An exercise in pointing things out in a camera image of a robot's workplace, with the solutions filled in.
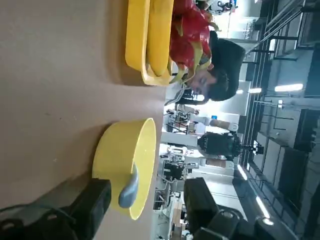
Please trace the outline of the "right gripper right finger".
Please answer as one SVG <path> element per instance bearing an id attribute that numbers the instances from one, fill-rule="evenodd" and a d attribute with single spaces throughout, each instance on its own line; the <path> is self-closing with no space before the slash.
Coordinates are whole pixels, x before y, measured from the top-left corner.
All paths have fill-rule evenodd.
<path id="1" fill-rule="evenodd" d="M 256 216 L 244 219 L 235 208 L 216 204 L 201 177 L 184 182 L 188 230 L 194 240 L 294 240 L 295 233 L 281 220 Z"/>

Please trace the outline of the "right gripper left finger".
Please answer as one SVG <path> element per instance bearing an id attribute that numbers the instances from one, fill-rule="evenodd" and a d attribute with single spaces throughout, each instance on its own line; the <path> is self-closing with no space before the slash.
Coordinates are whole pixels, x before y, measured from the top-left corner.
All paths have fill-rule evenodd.
<path id="1" fill-rule="evenodd" d="M 112 185 L 108 179 L 92 178 L 68 206 L 26 203 L 4 207 L 1 213 L 15 209 L 46 210 L 37 220 L 25 224 L 20 218 L 0 221 L 2 240 L 92 240 L 110 206 Z"/>

